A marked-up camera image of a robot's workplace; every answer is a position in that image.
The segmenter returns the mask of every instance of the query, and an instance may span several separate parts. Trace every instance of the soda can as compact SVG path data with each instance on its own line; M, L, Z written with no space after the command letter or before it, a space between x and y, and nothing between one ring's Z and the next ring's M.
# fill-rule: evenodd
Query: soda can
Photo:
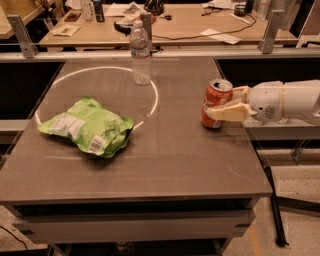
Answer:
M220 128L221 120L211 119L205 110L207 108L220 106L226 104L232 99L233 96L233 86L232 84L224 79L212 80L207 86L205 98L203 101L202 111L201 111L201 122L204 126L209 128Z

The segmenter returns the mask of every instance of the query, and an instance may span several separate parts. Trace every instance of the white robotic hand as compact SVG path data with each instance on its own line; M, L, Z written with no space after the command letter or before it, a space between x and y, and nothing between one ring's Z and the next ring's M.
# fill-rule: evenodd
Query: white robotic hand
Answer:
M261 122L300 119L320 125L320 81L282 83L265 82L253 88L233 89L231 101L206 109L214 120L245 121L252 117Z

